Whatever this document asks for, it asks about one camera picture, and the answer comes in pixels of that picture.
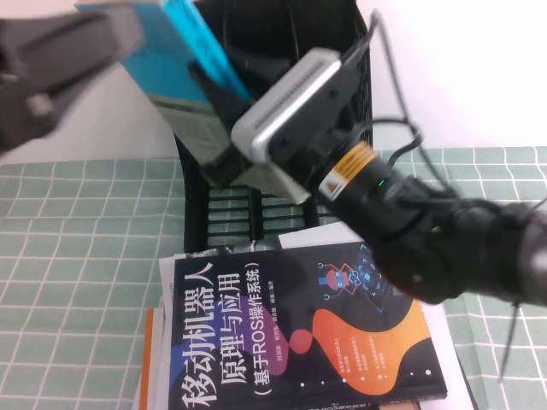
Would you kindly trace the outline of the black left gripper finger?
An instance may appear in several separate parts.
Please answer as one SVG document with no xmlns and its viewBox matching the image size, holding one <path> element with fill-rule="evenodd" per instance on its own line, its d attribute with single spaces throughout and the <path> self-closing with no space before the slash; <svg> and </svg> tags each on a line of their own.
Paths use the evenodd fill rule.
<svg viewBox="0 0 547 410">
<path fill-rule="evenodd" d="M 15 25 L 15 36 L 28 44 L 51 38 L 66 38 L 76 44 L 90 39 L 112 42 L 123 52 L 133 52 L 142 44 L 142 28 L 134 12 L 72 13 L 17 20 Z"/>
<path fill-rule="evenodd" d="M 140 31 L 40 31 L 24 42 L 24 125 L 54 129 L 82 90 L 143 43 Z"/>
</svg>

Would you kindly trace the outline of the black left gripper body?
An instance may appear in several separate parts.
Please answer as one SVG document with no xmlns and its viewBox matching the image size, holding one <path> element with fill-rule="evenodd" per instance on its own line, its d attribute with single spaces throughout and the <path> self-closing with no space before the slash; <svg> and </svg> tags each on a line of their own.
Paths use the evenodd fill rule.
<svg viewBox="0 0 547 410">
<path fill-rule="evenodd" d="M 52 132 L 55 104 L 31 72 L 26 49 L 47 33 L 45 20 L 1 21 L 1 151 L 9 152 Z"/>
</svg>

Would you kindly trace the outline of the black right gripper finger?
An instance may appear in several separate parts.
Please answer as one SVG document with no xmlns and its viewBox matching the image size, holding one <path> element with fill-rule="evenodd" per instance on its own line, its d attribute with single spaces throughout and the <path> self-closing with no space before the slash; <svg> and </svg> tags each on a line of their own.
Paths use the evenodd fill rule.
<svg viewBox="0 0 547 410">
<path fill-rule="evenodd" d="M 264 56 L 231 45 L 225 52 L 239 78 L 248 86 L 272 86 L 292 67 L 291 59 Z"/>
<path fill-rule="evenodd" d="M 187 69 L 211 103 L 228 139 L 227 147 L 202 166 L 203 175 L 213 186 L 226 188 L 251 167 L 230 137 L 235 122 L 250 107 L 250 102 L 213 81 L 198 62 L 191 62 Z"/>
</svg>

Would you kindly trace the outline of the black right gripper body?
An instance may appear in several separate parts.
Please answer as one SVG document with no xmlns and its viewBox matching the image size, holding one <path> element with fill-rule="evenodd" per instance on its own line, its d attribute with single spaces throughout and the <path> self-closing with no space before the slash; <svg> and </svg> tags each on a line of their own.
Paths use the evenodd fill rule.
<svg viewBox="0 0 547 410">
<path fill-rule="evenodd" d="M 312 87 L 273 136 L 273 163 L 295 180 L 313 180 L 344 146 L 356 139 L 355 104 L 365 45 L 358 42 L 336 56 L 324 79 Z"/>
</svg>

